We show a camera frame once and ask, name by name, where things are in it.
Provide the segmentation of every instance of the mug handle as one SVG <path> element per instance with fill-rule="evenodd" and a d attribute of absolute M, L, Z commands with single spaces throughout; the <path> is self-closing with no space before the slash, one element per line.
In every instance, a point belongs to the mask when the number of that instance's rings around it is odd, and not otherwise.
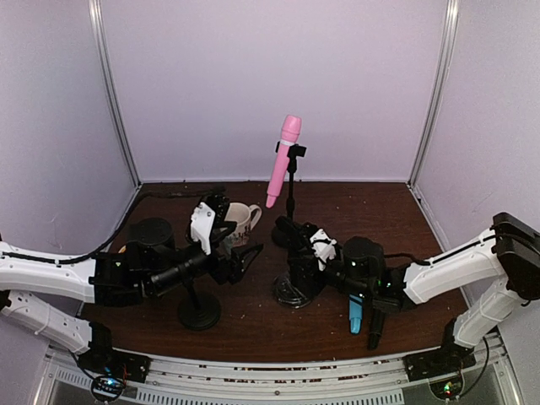
<path fill-rule="evenodd" d="M 250 205 L 251 228 L 255 228 L 262 216 L 262 209 L 256 204 Z"/>

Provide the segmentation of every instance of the glass base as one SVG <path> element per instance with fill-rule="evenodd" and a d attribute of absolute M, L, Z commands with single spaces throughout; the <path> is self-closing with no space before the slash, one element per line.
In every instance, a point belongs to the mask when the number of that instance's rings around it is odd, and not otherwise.
<path fill-rule="evenodd" d="M 272 292 L 279 304 L 289 308 L 304 308 L 312 301 L 290 282 L 289 273 L 283 273 L 273 280 Z"/>

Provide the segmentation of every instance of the black mount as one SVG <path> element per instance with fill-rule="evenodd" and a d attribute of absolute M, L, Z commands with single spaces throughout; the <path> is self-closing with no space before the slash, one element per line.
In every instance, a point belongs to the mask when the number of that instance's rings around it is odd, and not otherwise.
<path fill-rule="evenodd" d="M 508 276 L 507 289 L 524 300 L 540 299 L 540 234 L 509 213 L 493 218 L 494 253 Z"/>
<path fill-rule="evenodd" d="M 279 149 L 279 143 L 276 145 L 276 153 Z M 293 219 L 294 209 L 296 201 L 294 200 L 294 173 L 298 170 L 298 158 L 303 158 L 306 151 L 305 146 L 300 146 L 297 143 L 289 147 L 287 157 L 289 158 L 289 165 L 287 171 L 289 173 L 289 195 L 287 196 L 287 202 L 285 209 L 287 210 L 287 218 Z M 272 242 L 279 247 L 290 248 L 290 240 L 287 234 L 279 230 L 277 226 L 272 229 Z"/>
<path fill-rule="evenodd" d="M 210 293 L 196 293 L 193 276 L 185 268 L 181 269 L 181 280 L 189 299 L 182 300 L 178 305 L 176 314 L 180 323 L 192 331 L 213 327 L 221 317 L 219 300 Z"/>
<path fill-rule="evenodd" d="M 121 380 L 125 367 L 129 381 L 146 381 L 150 368 L 149 357 L 113 349 L 111 331 L 107 327 L 97 322 L 91 322 L 90 327 L 92 328 L 90 350 L 79 355 L 80 368 L 97 374 L 111 375 Z"/>
<path fill-rule="evenodd" d="M 464 348 L 454 343 L 452 335 L 455 323 L 456 319 L 453 319 L 446 325 L 440 348 L 403 358 L 409 381 L 450 374 L 476 364 L 473 348 Z"/>

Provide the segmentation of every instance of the wooden floor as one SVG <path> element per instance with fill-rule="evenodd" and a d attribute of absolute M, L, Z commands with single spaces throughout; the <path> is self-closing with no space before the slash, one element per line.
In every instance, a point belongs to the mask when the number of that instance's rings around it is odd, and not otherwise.
<path fill-rule="evenodd" d="M 231 201 L 259 204 L 266 200 L 266 183 L 226 184 Z M 146 186 L 146 190 L 196 190 L 208 184 Z M 310 221 L 343 243 L 354 235 L 381 243 L 386 253 L 411 252 L 430 257 L 440 252 L 416 202 L 403 184 L 298 183 L 295 219 Z M 278 305 L 271 294 L 276 276 L 285 272 L 287 253 L 270 240 L 274 220 L 284 213 L 284 197 L 272 210 L 263 209 L 252 237 L 265 244 L 241 283 L 218 286 L 205 276 L 196 288 L 219 297 L 222 317 L 205 332 L 190 332 L 176 320 L 176 307 L 186 291 L 180 287 L 160 300 L 128 308 L 86 305 L 83 318 L 99 321 L 112 330 L 118 348 L 189 359 L 284 362 L 353 359 L 394 354 L 440 344 L 445 324 L 466 309 L 457 290 L 443 294 L 419 308 L 388 316 L 379 348 L 368 351 L 368 322 L 363 331 L 349 333 L 348 299 L 326 288 L 309 306 L 291 310 Z M 168 219 L 178 246 L 197 200 L 147 199 L 133 213 L 130 223 L 153 216 Z M 122 245 L 125 233 L 113 248 Z M 370 314 L 364 314 L 366 320 Z"/>

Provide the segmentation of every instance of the microphone stand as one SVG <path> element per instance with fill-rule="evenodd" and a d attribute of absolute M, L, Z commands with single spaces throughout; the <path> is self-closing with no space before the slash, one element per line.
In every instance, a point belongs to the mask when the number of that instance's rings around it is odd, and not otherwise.
<path fill-rule="evenodd" d="M 278 148 L 279 143 L 276 146 L 276 153 L 278 152 Z M 287 210 L 287 217 L 290 219 L 293 219 L 296 206 L 296 201 L 294 200 L 294 173 L 296 173 L 296 170 L 298 169 L 297 158 L 303 158 L 305 156 L 305 150 L 305 146 L 300 146 L 296 143 L 289 147 L 289 152 L 287 153 L 287 157 L 289 158 L 289 164 L 287 165 L 287 171 L 289 173 L 289 195 L 287 196 L 285 207 Z M 275 225 L 272 229 L 272 242 L 279 247 L 287 249 L 290 247 L 289 237 Z"/>

